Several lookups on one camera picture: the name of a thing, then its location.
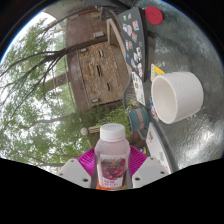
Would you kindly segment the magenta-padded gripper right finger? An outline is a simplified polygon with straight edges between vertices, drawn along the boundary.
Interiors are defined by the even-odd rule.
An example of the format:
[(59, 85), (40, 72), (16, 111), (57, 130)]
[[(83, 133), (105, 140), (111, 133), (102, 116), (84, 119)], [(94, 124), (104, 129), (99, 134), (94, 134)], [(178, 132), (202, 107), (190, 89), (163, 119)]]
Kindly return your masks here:
[(140, 188), (168, 175), (155, 157), (147, 157), (135, 147), (130, 147), (127, 171), (127, 188)]

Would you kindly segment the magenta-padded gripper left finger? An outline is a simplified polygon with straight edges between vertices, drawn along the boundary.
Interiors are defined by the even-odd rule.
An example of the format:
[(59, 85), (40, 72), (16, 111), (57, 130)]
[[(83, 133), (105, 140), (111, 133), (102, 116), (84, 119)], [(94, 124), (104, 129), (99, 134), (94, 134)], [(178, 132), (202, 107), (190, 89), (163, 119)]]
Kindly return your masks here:
[(94, 149), (88, 150), (78, 159), (69, 159), (57, 175), (78, 186), (95, 189), (98, 180)]

